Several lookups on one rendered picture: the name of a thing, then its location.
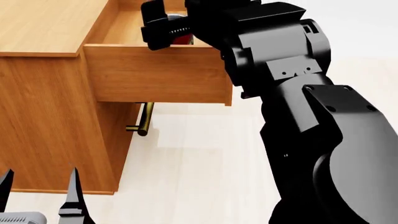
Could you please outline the wooden cabinet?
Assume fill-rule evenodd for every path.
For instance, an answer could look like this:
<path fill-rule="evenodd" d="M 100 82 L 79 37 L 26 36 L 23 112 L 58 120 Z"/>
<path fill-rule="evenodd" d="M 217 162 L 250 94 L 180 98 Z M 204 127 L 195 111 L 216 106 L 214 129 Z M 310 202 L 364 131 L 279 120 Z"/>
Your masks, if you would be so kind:
<path fill-rule="evenodd" d="M 85 44 L 102 42 L 118 0 L 0 0 L 0 175 L 12 189 L 118 191 L 137 119 L 134 103 L 96 99 Z"/>

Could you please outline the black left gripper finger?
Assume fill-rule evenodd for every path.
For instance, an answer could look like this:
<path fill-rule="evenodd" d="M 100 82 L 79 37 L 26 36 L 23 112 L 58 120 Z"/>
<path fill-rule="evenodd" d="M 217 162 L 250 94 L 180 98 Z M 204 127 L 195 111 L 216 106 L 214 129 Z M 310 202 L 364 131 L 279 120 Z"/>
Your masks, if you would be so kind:
<path fill-rule="evenodd" d="M 14 171 L 12 169 L 9 169 L 2 177 L 0 177 L 0 213 L 4 212 L 6 209 L 13 178 Z"/>
<path fill-rule="evenodd" d="M 88 212 L 76 167 L 70 175 L 67 198 L 58 215 L 58 224 L 95 224 Z"/>

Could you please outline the red ketchup bottle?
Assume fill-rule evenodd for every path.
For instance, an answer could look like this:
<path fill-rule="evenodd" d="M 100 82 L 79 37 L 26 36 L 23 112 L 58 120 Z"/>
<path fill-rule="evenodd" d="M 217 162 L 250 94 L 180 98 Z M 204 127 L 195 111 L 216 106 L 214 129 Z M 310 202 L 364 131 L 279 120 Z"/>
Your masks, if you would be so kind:
<path fill-rule="evenodd" d="M 168 19 L 175 20 L 178 18 L 183 18 L 185 15 L 182 14 L 168 14 Z M 192 34 L 184 35 L 182 37 L 177 37 L 174 39 L 173 45 L 193 45 L 194 44 L 194 38 Z"/>

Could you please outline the open wooden drawer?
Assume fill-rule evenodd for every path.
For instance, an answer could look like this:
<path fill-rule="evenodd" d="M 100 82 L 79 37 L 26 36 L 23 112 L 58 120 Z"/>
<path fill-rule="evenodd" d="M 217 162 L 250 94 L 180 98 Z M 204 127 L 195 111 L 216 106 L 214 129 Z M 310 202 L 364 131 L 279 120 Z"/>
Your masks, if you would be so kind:
<path fill-rule="evenodd" d="M 82 52 L 103 102 L 219 103 L 233 87 L 220 53 L 200 40 L 152 51 L 142 40 L 143 0 L 107 0 Z"/>

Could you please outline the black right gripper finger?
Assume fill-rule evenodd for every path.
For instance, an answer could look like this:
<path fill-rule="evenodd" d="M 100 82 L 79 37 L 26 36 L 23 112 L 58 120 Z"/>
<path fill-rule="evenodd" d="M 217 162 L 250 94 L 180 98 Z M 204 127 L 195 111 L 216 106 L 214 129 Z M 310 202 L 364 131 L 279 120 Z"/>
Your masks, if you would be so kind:
<path fill-rule="evenodd" d="M 142 3 L 141 14 L 144 24 L 168 21 L 163 0 L 149 0 Z"/>
<path fill-rule="evenodd" d="M 141 27 L 142 39 L 152 51 L 169 48 L 171 46 L 170 26 L 168 22 L 147 23 Z"/>

